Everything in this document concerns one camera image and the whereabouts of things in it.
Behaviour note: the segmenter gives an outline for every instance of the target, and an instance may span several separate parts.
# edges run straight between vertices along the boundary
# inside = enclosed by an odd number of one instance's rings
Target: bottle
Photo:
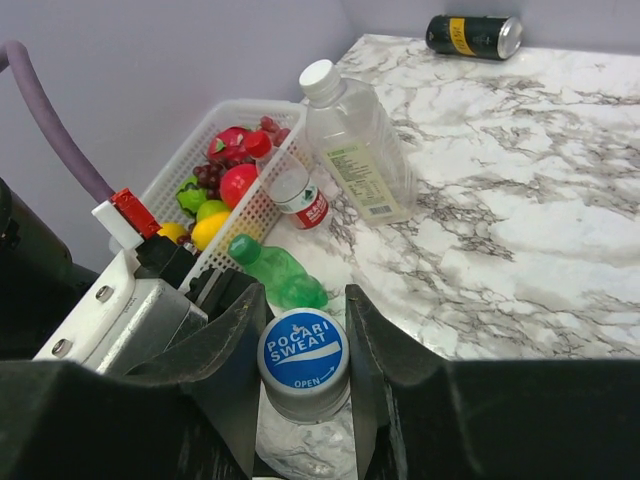
[[[296,157],[274,147],[261,130],[247,135],[243,144],[256,160],[262,188],[296,228],[314,228],[327,218],[329,202]]]
[[[417,182],[400,137],[369,84],[342,78],[329,60],[308,66],[307,138],[370,226],[411,218]]]
[[[256,452],[284,478],[357,478],[348,365],[344,329],[324,312],[290,310],[262,332]]]
[[[228,252],[248,275],[264,285],[272,305],[285,310],[322,309],[329,303],[322,284],[285,249],[263,247],[249,235],[241,234],[231,241]]]

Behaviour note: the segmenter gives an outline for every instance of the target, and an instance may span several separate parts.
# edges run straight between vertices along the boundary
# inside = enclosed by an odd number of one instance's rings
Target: green fruit
[[[198,179],[195,175],[187,178],[176,192],[176,200],[180,204],[182,211],[194,218],[204,202],[207,201],[207,190],[198,186]]]
[[[230,212],[229,207],[227,207],[224,202],[220,200],[207,200],[198,209],[198,214],[196,215],[196,221],[201,222],[207,217],[210,217],[214,213],[220,212]]]

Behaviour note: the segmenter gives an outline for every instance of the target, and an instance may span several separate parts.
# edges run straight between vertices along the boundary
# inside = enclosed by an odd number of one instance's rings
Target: basket
[[[305,138],[305,106],[275,100],[228,100],[209,112],[140,197],[156,220],[177,222],[185,227],[192,223],[193,219],[187,217],[180,209],[175,199],[176,191],[191,175],[193,167],[205,162],[207,148],[215,135],[234,125],[255,128],[264,115],[273,118],[280,127],[291,129],[291,133],[280,148],[286,149],[307,169],[310,169],[313,156]],[[193,277],[197,277],[210,267],[221,270],[229,267],[238,268],[236,262],[227,254],[231,240],[236,235],[246,233],[262,243],[279,218],[280,211],[262,190],[260,182],[254,182],[233,209],[224,226],[201,253],[195,266],[182,283],[181,289],[186,288]]]

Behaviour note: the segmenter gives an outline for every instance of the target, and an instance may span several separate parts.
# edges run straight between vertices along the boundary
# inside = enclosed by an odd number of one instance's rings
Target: black can
[[[433,17],[427,28],[427,46],[450,55],[506,60],[522,41],[516,17]]]

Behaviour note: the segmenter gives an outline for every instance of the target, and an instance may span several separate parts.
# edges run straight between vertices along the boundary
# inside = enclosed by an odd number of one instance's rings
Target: white wall
[[[439,14],[518,15],[525,43],[640,53],[638,0],[342,0],[356,33],[424,37]]]
[[[355,41],[340,0],[0,0],[0,42],[26,44],[76,142],[116,190],[141,193],[226,98],[299,100],[300,71]],[[111,255],[94,203],[0,76],[0,176],[101,270]]]

